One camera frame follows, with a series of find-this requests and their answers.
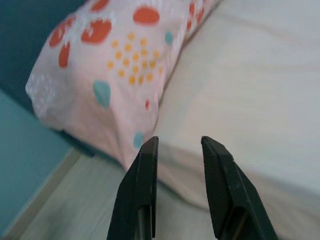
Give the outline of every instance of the baseboard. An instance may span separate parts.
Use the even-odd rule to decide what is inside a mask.
[[[11,227],[4,234],[5,240],[18,240],[26,231],[32,220],[36,217],[42,206],[46,203],[52,192],[57,188],[64,176],[72,168],[81,153],[72,149],[64,160],[54,170],[38,194],[30,200],[25,210],[14,220]]]

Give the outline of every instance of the mattress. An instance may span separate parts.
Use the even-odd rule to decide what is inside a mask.
[[[225,0],[183,50],[154,135],[158,176],[207,208],[201,136],[224,144],[279,236],[320,236],[316,0]]]

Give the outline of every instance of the bed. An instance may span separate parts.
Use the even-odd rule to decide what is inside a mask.
[[[158,176],[203,207],[201,136],[223,143],[255,184],[277,233],[290,240],[320,236],[315,6],[222,2],[182,51],[154,133]]]

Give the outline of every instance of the fabric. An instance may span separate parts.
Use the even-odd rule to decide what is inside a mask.
[[[128,169],[153,134],[184,41],[217,2],[87,2],[53,30],[32,69],[35,114]]]
[[[320,236],[319,7],[222,2],[183,49],[154,132],[158,177],[204,208],[201,137],[225,145],[286,240]]]

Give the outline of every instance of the wooden floor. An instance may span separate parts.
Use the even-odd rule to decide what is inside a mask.
[[[21,239],[106,240],[124,174],[113,162],[81,156]],[[215,239],[208,211],[159,184],[156,207],[156,240]]]

